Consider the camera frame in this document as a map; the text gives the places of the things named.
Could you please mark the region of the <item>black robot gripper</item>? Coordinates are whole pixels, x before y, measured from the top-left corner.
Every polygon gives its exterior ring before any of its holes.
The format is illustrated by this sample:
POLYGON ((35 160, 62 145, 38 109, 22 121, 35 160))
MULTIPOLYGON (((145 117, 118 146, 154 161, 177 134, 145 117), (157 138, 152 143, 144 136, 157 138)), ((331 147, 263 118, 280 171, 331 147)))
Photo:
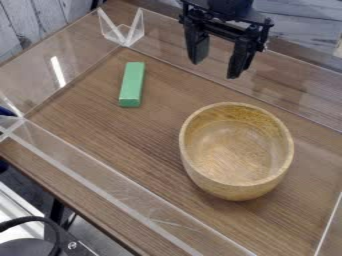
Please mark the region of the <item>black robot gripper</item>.
POLYGON ((272 20, 252 7, 253 0, 180 0, 186 54, 198 64, 208 55, 209 34, 234 42, 226 78, 236 79, 249 67, 256 50, 265 49, 272 20))

